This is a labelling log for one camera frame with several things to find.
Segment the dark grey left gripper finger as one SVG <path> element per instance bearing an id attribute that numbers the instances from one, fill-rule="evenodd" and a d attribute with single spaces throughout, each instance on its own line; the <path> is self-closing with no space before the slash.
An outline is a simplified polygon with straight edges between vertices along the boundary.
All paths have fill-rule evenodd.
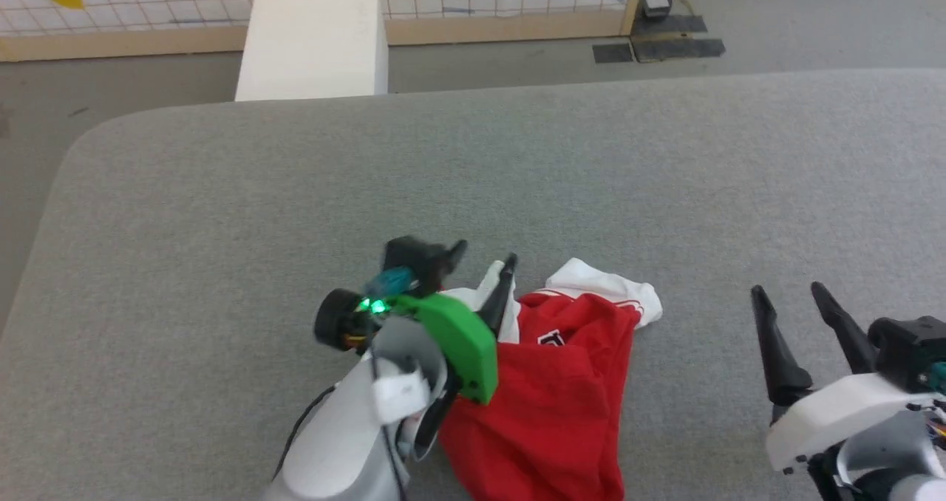
<path id="1" fill-rule="evenodd" d="M 455 244 L 449 246 L 443 252 L 440 252 L 439 257 L 437 258 L 437 279 L 445 280 L 447 276 L 452 275 L 460 262 L 464 254 L 466 254 L 466 249 L 469 247 L 469 242 L 466 239 L 459 239 Z"/>
<path id="2" fill-rule="evenodd" d="M 518 302 L 514 298 L 517 263 L 517 254 L 507 255 L 495 275 L 496 283 L 477 310 L 496 337 L 518 337 Z"/>

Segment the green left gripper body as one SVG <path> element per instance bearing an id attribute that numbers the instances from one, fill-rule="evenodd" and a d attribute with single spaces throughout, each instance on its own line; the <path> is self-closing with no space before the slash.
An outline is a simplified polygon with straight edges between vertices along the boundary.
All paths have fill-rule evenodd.
<path id="1" fill-rule="evenodd" d="M 435 340 L 460 380 L 460 395 L 485 406 L 499 386 L 497 340 L 486 323 L 459 299 L 433 293 L 426 298 L 389 299 L 398 316 L 412 317 Z"/>

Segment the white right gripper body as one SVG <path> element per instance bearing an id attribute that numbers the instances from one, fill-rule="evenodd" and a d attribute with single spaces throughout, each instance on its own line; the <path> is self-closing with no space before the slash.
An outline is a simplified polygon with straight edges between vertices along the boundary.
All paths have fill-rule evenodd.
<path id="1" fill-rule="evenodd" d="M 878 374 L 849 375 L 801 399 L 766 436 L 771 467 L 811 462 L 837 446 L 841 474 L 901 468 L 938 474 L 942 462 L 927 430 L 939 393 L 909 393 Z"/>

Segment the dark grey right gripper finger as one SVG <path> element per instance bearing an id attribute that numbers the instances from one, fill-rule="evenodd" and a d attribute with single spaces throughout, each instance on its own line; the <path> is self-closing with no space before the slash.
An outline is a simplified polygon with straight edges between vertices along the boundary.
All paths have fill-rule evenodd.
<path id="1" fill-rule="evenodd" d="M 811 393 L 813 379 L 794 359 L 778 328 L 776 309 L 763 286 L 753 286 L 751 299 L 768 400 L 776 407 L 793 406 Z"/>
<path id="2" fill-rule="evenodd" d="M 821 319 L 837 337 L 851 372 L 875 372 L 877 350 L 871 345 L 861 326 L 854 321 L 854 317 L 842 308 L 823 283 L 812 282 L 810 290 Z"/>

